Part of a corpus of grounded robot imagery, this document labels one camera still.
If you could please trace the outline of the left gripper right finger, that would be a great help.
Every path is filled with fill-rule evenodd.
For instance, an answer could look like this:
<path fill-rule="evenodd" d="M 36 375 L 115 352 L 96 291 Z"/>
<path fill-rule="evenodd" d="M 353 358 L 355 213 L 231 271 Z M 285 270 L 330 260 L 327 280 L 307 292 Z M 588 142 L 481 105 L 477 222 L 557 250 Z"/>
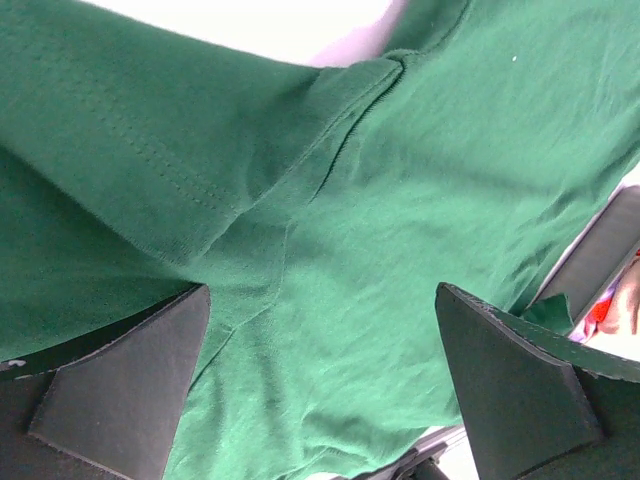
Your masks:
<path fill-rule="evenodd" d="M 441 283 L 435 308 L 482 479 L 636 479 L 639 365 Z"/>

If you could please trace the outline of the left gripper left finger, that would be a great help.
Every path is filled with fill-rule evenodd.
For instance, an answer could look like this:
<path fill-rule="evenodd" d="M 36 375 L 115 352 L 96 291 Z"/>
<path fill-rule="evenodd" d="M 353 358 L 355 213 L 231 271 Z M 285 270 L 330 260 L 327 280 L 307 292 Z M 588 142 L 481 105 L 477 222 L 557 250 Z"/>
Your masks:
<path fill-rule="evenodd" d="M 209 290 L 196 285 L 2 361 L 2 478 L 162 478 L 209 314 Z"/>

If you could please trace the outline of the green t shirt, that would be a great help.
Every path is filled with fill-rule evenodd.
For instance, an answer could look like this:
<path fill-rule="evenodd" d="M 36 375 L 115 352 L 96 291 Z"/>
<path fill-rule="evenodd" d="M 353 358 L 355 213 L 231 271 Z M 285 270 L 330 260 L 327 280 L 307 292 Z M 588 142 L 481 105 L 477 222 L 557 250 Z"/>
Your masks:
<path fill-rule="evenodd" d="M 1 5 L 1 355 L 193 283 L 170 479 L 355 476 L 461 415 L 451 282 L 521 314 L 639 160 L 635 1 L 413 1 L 314 68 Z"/>

